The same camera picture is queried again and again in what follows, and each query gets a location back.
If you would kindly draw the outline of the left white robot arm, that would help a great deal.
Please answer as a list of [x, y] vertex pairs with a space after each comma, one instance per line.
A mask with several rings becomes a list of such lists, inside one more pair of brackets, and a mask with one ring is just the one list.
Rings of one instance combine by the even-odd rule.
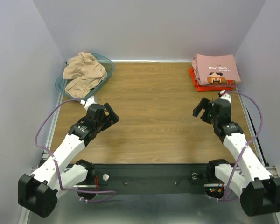
[[94, 175], [92, 163], [80, 160], [67, 169], [73, 158], [83, 151], [98, 133], [119, 121], [109, 103], [86, 103], [85, 109], [86, 115], [70, 127], [55, 152], [49, 152], [49, 158], [39, 168], [30, 175], [23, 174], [18, 180], [18, 204], [40, 217], [49, 216], [58, 199], [68, 191], [93, 196], [107, 194], [108, 198], [115, 195], [113, 190], [87, 191], [75, 186]]

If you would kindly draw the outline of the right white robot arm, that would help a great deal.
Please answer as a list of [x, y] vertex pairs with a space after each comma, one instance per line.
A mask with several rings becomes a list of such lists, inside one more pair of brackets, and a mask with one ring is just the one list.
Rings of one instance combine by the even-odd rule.
[[280, 177], [273, 177], [260, 163], [240, 125], [231, 120], [230, 95], [223, 94], [215, 100], [202, 98], [193, 116], [197, 117], [201, 110], [201, 120], [213, 126], [215, 135], [236, 159], [234, 166], [225, 160], [209, 161], [207, 178], [225, 183], [239, 197], [248, 216], [280, 212]]

